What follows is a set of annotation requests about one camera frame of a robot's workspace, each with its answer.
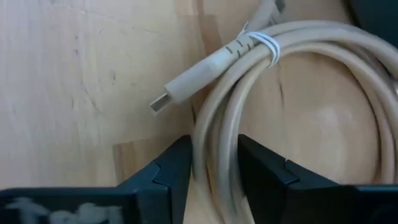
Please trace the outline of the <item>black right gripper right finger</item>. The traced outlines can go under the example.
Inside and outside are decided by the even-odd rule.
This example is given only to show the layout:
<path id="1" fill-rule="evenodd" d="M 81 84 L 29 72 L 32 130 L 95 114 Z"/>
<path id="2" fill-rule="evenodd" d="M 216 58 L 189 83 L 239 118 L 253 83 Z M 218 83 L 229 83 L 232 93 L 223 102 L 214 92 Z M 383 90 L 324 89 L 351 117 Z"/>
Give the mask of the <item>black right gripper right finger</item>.
<path id="1" fill-rule="evenodd" d="M 241 182 L 256 223 L 331 223 L 338 184 L 246 135 L 238 136 Z"/>

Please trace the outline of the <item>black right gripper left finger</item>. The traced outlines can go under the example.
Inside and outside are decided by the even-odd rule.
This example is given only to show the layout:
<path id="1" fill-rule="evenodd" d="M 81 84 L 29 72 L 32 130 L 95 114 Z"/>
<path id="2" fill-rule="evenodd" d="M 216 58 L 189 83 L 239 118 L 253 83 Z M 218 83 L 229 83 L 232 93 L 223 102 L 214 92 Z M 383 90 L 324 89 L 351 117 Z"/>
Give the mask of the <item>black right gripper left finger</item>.
<path id="1" fill-rule="evenodd" d="M 192 140 L 183 135 L 117 188 L 126 191 L 124 223 L 173 223 L 184 219 L 192 163 Z"/>

